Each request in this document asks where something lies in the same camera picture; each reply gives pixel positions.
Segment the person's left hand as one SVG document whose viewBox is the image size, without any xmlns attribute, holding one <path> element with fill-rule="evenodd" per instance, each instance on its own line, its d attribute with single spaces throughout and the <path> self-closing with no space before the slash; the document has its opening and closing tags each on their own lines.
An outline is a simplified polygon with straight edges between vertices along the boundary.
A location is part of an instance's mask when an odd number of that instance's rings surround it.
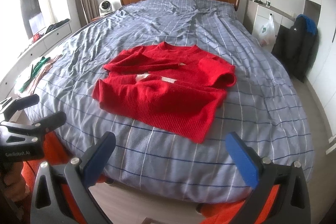
<svg viewBox="0 0 336 224">
<path fill-rule="evenodd" d="M 13 202 L 24 200 L 30 193 L 25 178 L 21 174 L 22 169 L 22 162 L 14 162 L 6 174 L 1 174 L 5 184 L 4 195 Z"/>
</svg>

